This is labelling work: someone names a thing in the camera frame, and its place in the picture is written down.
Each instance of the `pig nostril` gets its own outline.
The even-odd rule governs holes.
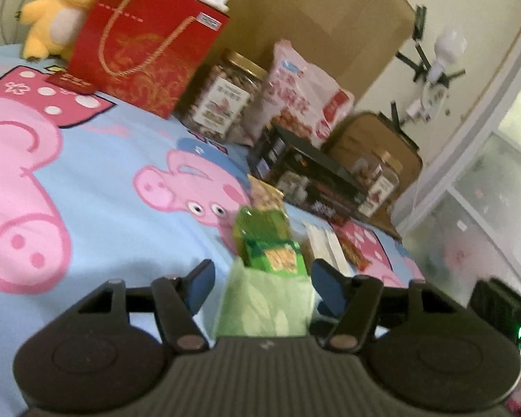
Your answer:
[[[44,256],[40,252],[36,252],[31,256],[31,266],[37,270],[44,268]]]
[[[11,247],[20,250],[25,247],[25,237],[23,235],[14,235],[11,238]]]

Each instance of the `black box with printed picture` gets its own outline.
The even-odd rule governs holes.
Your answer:
[[[251,174],[284,200],[338,225],[357,216],[363,186],[336,161],[279,125],[267,125],[247,157]]]

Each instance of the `red gift bag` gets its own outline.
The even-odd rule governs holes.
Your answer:
[[[68,73],[168,118],[227,22],[198,0],[97,0]]]

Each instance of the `light green packet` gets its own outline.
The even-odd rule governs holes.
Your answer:
[[[216,337],[297,337],[308,332],[315,291],[308,277],[245,268],[237,258],[226,284]]]

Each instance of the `plastic jar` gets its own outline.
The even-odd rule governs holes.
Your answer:
[[[239,124],[245,108],[261,91],[266,71],[239,53],[226,50],[182,123],[217,142]]]
[[[389,200],[399,187],[402,170],[401,163],[385,150],[371,152],[357,160],[350,172],[368,189],[367,199],[358,209],[361,215],[371,218]]]

